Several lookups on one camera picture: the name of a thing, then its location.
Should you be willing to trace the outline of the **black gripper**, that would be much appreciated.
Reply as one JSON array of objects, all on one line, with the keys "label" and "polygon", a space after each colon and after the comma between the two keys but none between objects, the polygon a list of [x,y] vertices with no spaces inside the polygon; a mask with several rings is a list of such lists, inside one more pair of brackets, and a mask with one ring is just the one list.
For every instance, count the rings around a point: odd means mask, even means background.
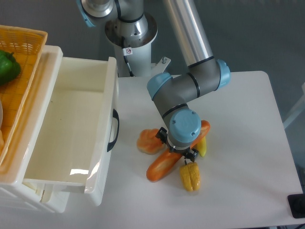
[{"label": "black gripper", "polygon": [[155,137],[160,139],[163,144],[167,145],[169,152],[182,154],[185,159],[189,159],[191,162],[195,162],[199,155],[199,151],[197,149],[190,148],[190,146],[176,146],[167,136],[167,130],[164,127],[161,127],[155,135]]}]

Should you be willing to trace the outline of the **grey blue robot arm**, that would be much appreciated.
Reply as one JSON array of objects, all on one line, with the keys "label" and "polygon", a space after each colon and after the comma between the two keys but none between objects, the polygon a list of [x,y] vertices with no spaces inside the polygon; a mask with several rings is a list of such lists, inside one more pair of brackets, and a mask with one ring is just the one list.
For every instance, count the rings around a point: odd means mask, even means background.
[{"label": "grey blue robot arm", "polygon": [[153,65],[151,44],[157,36],[155,19],[141,0],[80,0],[83,20],[106,19],[105,35],[114,47],[120,77],[148,77],[148,93],[165,127],[157,137],[170,152],[194,161],[200,118],[188,102],[216,91],[230,82],[227,64],[214,58],[192,0],[166,0],[164,5],[182,51],[188,72],[177,77],[165,64]]}]

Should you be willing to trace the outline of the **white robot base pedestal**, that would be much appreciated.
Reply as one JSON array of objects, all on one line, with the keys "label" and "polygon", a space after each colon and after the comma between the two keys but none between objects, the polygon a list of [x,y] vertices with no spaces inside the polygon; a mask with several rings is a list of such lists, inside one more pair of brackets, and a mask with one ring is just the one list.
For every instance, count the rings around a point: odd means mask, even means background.
[{"label": "white robot base pedestal", "polygon": [[114,47],[119,77],[150,78],[165,72],[170,58],[164,56],[159,62],[152,62],[152,43],[157,33],[157,23],[148,13],[135,22],[106,22],[105,34]]}]

